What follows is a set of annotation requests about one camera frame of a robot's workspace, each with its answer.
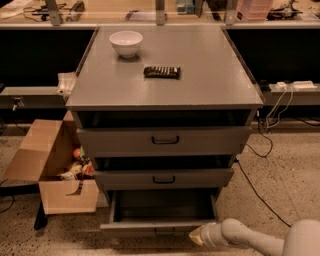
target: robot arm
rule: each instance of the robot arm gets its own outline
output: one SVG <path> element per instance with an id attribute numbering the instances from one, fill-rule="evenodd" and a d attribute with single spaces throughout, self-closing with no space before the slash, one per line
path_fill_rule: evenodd
<path id="1" fill-rule="evenodd" d="M 249 246 L 266 256 L 315 256 L 320 249 L 320 222 L 303 220 L 289 230 L 286 239 L 253 231 L 235 219 L 208 223 L 190 233 L 192 241 L 207 247 Z"/>

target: white bowl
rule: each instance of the white bowl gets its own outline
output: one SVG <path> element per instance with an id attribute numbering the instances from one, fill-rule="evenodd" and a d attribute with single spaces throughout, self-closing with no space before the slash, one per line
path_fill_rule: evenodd
<path id="1" fill-rule="evenodd" d="M 142 39 L 143 36 L 135 31 L 120 31 L 109 37 L 113 49 L 124 58 L 131 58 L 136 55 Z"/>

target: open cardboard box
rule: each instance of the open cardboard box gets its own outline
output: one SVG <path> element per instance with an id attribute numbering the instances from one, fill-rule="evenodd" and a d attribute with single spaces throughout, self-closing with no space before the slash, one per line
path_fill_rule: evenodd
<path id="1" fill-rule="evenodd" d="M 76 127 L 68 112 L 63 121 L 35 120 L 13 157 L 5 179 L 38 181 L 45 214 L 94 212 L 99 189 L 95 180 L 60 181 L 79 146 Z"/>

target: gray drawer cabinet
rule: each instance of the gray drawer cabinet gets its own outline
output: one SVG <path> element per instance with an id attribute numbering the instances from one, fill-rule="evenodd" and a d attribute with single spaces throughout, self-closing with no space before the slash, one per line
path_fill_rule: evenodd
<path id="1" fill-rule="evenodd" d="M 108 41 L 143 35 L 131 59 Z M 180 66 L 147 79 L 146 66 Z M 218 220 L 215 202 L 263 104 L 220 26 L 100 27 L 67 108 L 110 206 L 110 236 L 186 235 Z"/>

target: terrazzo floor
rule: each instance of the terrazzo floor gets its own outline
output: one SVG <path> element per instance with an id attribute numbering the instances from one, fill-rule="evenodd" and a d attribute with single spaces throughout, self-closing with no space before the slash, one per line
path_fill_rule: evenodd
<path id="1" fill-rule="evenodd" d="M 273 129 L 266 134 L 273 141 L 267 158 L 257 156 L 249 147 L 238 156 L 257 193 L 288 224 L 301 219 L 320 220 L 320 127 L 298 123 Z M 23 139 L 23 131 L 9 126 L 0 136 L 0 181 Z M 265 154 L 270 142 L 256 129 L 248 145 Z M 285 225 L 257 197 L 241 171 L 223 188 L 217 202 L 220 220 L 236 218 L 248 227 L 284 238 Z M 6 181 L 1 186 L 10 186 Z M 0 199 L 0 211 L 11 204 L 11 197 Z M 34 230 L 39 207 L 38 194 L 14 197 L 13 206 L 0 214 L 0 255 L 174 255 L 174 256 L 249 256 L 260 255 L 251 248 L 209 250 L 193 244 L 188 237 L 110 238 L 99 230 L 106 223 L 109 208 L 92 214 L 50 215 L 45 228 Z"/>

